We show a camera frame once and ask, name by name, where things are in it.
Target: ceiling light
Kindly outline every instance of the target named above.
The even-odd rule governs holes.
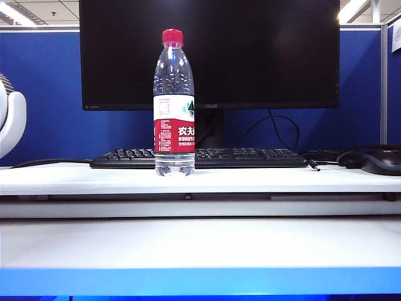
[[[6,3],[1,2],[0,3],[0,12],[3,14],[6,14],[9,16],[11,19],[14,20],[14,22],[18,22],[19,24],[23,26],[36,26],[36,24],[29,20],[27,17],[23,16],[19,12],[17,12],[15,9],[9,7]]]
[[[364,12],[370,5],[370,0],[351,0],[338,14],[340,23],[352,22],[360,12]]]

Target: cubicle wall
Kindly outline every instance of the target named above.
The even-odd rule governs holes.
[[[401,144],[401,49],[392,53],[393,19],[388,27],[387,48],[387,142]]]
[[[53,157],[93,158],[117,147],[153,144],[152,112],[82,111],[77,30],[0,31],[0,70],[28,101],[26,131],[1,166]],[[273,110],[273,114],[299,125],[299,151],[379,143],[380,28],[341,29],[338,108]],[[253,123],[267,116],[267,110],[230,110],[225,115],[227,146],[282,146],[268,120],[237,144]],[[277,125],[291,145],[293,125],[284,119]]]

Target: desk surface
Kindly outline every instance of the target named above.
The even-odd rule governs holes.
[[[401,177],[325,166],[199,169],[189,177],[160,177],[153,170],[91,169],[52,164],[0,170],[1,195],[138,193],[352,193],[401,192]]]
[[[4,295],[401,292],[399,217],[1,221],[0,234]]]

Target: computer mouse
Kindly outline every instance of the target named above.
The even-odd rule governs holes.
[[[401,176],[401,151],[377,149],[361,158],[362,170],[372,174]]]

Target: white desk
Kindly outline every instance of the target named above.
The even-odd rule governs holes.
[[[400,213],[381,200],[399,177],[54,164],[1,170],[0,185],[1,216],[24,218],[0,221],[0,295],[401,293],[399,216],[238,218]],[[111,216],[165,217],[26,219]]]
[[[3,295],[401,293],[401,219],[2,221]]]
[[[0,218],[400,214],[401,177],[323,167],[153,170],[52,164],[0,170]]]

